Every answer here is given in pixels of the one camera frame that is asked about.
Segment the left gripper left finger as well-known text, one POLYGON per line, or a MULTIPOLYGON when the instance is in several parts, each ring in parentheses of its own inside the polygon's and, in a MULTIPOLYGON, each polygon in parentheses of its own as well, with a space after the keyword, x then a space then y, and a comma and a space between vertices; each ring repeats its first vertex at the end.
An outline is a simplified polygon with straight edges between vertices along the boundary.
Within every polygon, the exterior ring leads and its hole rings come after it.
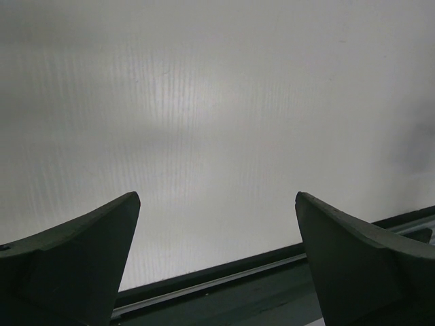
POLYGON ((137 192, 1 245, 2 325, 108 325, 131 248, 137 192))

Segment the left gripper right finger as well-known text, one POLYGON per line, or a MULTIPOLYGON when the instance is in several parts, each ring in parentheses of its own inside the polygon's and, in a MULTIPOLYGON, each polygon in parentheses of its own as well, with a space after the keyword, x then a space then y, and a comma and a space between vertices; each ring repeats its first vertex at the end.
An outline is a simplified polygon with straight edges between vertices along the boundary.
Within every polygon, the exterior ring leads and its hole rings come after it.
POLYGON ((295 209, 326 325, 434 324, 434 246, 306 192, 295 209))

